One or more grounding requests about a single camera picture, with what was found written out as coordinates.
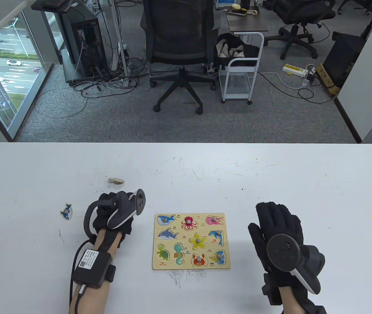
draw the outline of glass window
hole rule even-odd
[[[0,30],[0,120],[8,129],[42,65],[20,15]]]
[[[55,14],[52,12],[45,12],[45,15],[48,19],[49,26],[51,27],[56,46],[59,49],[63,44],[63,37],[61,31],[59,30],[58,22],[56,22]]]

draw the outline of desk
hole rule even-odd
[[[268,23],[265,20],[263,10],[258,7],[250,7],[250,9],[257,9],[259,12],[256,16],[246,14],[246,16],[226,14],[229,31],[234,32],[267,32],[269,31]]]
[[[169,143],[0,143],[0,313],[66,313],[87,206],[138,187],[147,205],[117,251],[107,314],[279,313],[247,231],[261,201],[286,204],[325,254],[310,298],[372,313],[372,145]],[[214,211],[226,214],[230,270],[152,270],[156,213]]]

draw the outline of metal cart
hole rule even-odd
[[[235,58],[232,59],[228,66],[220,67],[219,69],[219,83],[221,85],[222,100],[221,103],[225,103],[225,99],[248,99],[247,104],[251,105],[251,95],[253,94],[254,83],[256,81],[257,69],[260,64],[260,57],[262,55],[264,36],[259,32],[234,32],[234,35],[240,36],[244,42],[250,42],[250,36],[258,35],[261,37],[259,54],[257,58]],[[253,67],[234,67],[234,62],[237,61],[256,61],[256,65]]]

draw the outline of hand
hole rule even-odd
[[[128,201],[129,196],[133,194],[131,193],[126,193],[124,191],[120,191],[117,194],[116,193],[103,193],[100,195],[99,200],[107,200],[107,199],[112,199],[115,196],[117,197],[117,202],[118,202],[118,208],[121,208],[124,204],[125,201]],[[100,229],[107,229],[107,222],[109,217],[113,214],[115,210],[107,207],[107,206],[98,206],[97,208],[97,217],[93,221],[93,228],[96,229],[96,232],[98,233]],[[122,232],[122,239],[120,242],[122,242],[125,239],[125,235],[131,234],[132,231],[132,221],[133,217],[129,218],[123,225],[119,226],[116,229],[107,229],[106,232],[114,232],[114,233],[119,233]]]
[[[299,245],[304,243],[301,221],[295,215],[291,215],[285,205],[276,205],[274,202],[259,203],[256,205],[260,227],[255,223],[248,225],[251,239],[257,255],[262,262],[265,271],[269,274],[271,287],[295,287],[299,280],[289,272],[277,269],[267,255],[267,242],[275,235],[283,234],[291,236]]]

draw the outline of pink octopus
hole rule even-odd
[[[198,223],[193,221],[193,217],[187,216],[184,221],[182,221],[182,228],[186,231],[194,230],[198,227]]]

